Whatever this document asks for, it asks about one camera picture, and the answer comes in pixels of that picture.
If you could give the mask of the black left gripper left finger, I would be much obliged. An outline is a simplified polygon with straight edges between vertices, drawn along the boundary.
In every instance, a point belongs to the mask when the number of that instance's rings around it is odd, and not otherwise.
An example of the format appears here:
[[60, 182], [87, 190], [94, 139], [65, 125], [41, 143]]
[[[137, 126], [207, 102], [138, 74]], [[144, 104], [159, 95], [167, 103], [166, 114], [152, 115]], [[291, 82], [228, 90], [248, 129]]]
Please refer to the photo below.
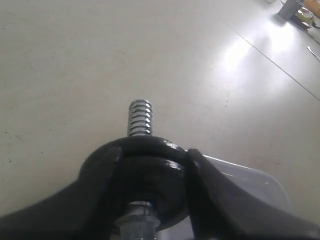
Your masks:
[[108, 150], [89, 171], [58, 193], [1, 217], [2, 240], [108, 240], [115, 211], [111, 209], [112, 176], [122, 157]]

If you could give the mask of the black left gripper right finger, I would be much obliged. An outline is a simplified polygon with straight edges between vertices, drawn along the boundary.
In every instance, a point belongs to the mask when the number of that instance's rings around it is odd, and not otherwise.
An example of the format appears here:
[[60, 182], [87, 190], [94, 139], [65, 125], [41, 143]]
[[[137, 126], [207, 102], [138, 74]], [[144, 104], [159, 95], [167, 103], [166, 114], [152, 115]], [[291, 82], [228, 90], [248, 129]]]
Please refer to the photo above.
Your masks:
[[186, 201], [197, 240], [318, 240], [320, 226], [275, 208], [225, 177], [197, 149], [186, 153]]

